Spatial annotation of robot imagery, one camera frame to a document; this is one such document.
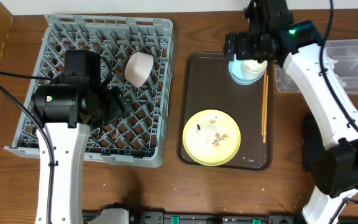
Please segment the cream white cup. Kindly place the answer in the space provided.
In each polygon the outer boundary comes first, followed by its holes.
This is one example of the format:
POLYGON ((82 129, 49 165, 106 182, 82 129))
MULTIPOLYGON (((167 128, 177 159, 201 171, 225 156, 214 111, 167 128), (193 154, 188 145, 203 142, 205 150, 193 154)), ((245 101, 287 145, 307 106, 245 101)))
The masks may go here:
POLYGON ((258 80, 267 68, 268 62, 264 60, 259 63, 257 60, 243 60, 242 61, 242 76, 245 81, 251 82, 258 80))

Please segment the pink bowl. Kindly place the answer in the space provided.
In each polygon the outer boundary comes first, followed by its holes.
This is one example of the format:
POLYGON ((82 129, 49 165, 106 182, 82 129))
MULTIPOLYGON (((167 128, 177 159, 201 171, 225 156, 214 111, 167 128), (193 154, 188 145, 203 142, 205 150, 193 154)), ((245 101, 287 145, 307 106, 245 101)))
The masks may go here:
POLYGON ((153 64, 154 58, 152 55, 142 52, 134 53, 126 65, 125 79, 136 88, 142 86, 148 79, 153 64))

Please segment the light blue bowl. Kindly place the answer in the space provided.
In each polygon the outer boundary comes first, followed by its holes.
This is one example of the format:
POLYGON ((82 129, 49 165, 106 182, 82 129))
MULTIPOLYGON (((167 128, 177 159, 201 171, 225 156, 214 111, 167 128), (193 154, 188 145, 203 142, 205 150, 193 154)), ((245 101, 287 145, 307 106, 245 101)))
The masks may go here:
POLYGON ((231 74, 232 79, 236 83, 238 83, 240 85, 251 85, 251 84, 255 83, 257 80, 251 81, 251 82, 247 82, 247 81, 244 80, 244 78, 242 76, 242 69, 243 69, 242 61, 243 60, 237 60, 237 59, 234 59, 233 61, 230 61, 229 64, 228 64, 229 73, 231 74))

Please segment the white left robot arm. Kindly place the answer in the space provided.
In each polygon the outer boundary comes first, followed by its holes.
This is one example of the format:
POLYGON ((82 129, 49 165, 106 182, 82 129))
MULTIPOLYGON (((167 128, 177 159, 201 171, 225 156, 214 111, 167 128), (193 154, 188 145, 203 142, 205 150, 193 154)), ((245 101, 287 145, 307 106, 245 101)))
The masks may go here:
POLYGON ((36 223, 82 223, 82 177, 90 129, 131 112, 118 87, 101 81, 99 54, 68 50, 63 74, 31 97, 40 151, 36 223))

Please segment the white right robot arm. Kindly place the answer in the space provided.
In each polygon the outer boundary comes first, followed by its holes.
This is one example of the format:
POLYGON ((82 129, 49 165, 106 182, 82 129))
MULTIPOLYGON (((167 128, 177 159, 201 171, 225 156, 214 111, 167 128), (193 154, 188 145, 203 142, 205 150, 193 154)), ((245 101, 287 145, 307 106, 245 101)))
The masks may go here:
POLYGON ((358 193, 358 111, 327 59, 328 37, 311 21, 295 22, 285 1, 251 0, 243 15, 249 28, 226 35, 225 58, 277 62, 297 84, 324 147, 310 164, 315 187, 302 217, 336 223, 358 193))

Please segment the grey dishwasher rack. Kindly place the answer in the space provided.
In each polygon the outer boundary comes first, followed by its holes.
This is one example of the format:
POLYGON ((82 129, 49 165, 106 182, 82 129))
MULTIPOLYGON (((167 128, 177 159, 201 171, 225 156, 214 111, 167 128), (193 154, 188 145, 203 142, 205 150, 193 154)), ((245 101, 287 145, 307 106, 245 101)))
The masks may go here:
POLYGON ((111 76, 132 110, 110 124, 92 129, 85 159, 111 165, 159 167, 165 152, 168 102, 175 64, 176 39, 170 19, 58 15, 46 16, 42 39, 28 94, 63 71, 67 50, 90 50, 106 59, 102 77, 111 76), (139 88, 124 78, 129 58, 137 52, 153 56, 147 81, 139 88))

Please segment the clear plastic waste bin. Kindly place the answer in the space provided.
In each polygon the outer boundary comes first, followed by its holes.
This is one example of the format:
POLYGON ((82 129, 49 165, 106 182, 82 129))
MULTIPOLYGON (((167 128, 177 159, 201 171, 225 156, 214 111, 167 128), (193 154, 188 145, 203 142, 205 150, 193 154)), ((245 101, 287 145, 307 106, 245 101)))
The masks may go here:
POLYGON ((326 51, 346 93, 358 95, 358 39, 329 40, 326 51))

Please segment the black waste bin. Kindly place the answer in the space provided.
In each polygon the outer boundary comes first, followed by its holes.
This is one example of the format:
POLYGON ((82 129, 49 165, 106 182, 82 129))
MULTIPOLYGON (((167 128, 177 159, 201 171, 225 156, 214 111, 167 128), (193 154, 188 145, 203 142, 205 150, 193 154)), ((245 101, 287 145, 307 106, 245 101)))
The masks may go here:
POLYGON ((311 163, 325 152, 320 130, 311 113, 304 117, 302 137, 302 165, 304 170, 309 172, 311 163))

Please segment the wooden chopstick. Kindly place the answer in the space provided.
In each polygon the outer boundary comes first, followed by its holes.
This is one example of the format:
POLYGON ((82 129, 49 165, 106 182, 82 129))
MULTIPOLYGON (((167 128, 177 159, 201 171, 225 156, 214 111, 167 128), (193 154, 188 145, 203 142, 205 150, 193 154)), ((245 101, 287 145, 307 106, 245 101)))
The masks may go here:
POLYGON ((264 82, 263 82, 263 92, 262 92, 262 124, 261 124, 261 135, 264 136, 264 125, 265 125, 265 92, 266 92, 266 78, 267 72, 264 70, 264 82))
POLYGON ((268 92, 269 92, 269 76, 267 72, 265 73, 265 80, 264 80, 264 120, 263 120, 263 143, 266 143, 266 134, 267 134, 267 106, 268 106, 268 92))

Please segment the dark brown serving tray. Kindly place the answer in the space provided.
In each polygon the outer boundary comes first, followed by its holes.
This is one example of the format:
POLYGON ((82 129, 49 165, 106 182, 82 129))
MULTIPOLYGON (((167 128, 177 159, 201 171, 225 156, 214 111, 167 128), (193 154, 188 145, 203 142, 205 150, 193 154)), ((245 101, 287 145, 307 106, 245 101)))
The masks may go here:
POLYGON ((251 85, 236 83, 223 54, 198 52, 187 61, 180 127, 203 110, 223 111, 239 125, 239 151, 224 169, 262 171, 272 161, 272 78, 268 78, 266 143, 261 135, 263 82, 264 78, 251 85))

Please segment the yellow plate with crumbs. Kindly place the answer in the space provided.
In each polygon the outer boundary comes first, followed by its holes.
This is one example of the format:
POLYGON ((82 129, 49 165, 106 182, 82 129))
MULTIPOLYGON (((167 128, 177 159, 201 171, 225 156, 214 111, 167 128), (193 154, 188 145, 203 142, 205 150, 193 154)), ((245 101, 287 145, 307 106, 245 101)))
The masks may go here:
POLYGON ((236 121, 219 110, 203 110, 187 120, 182 132, 187 154, 204 166, 229 162, 241 145, 241 131, 236 121))

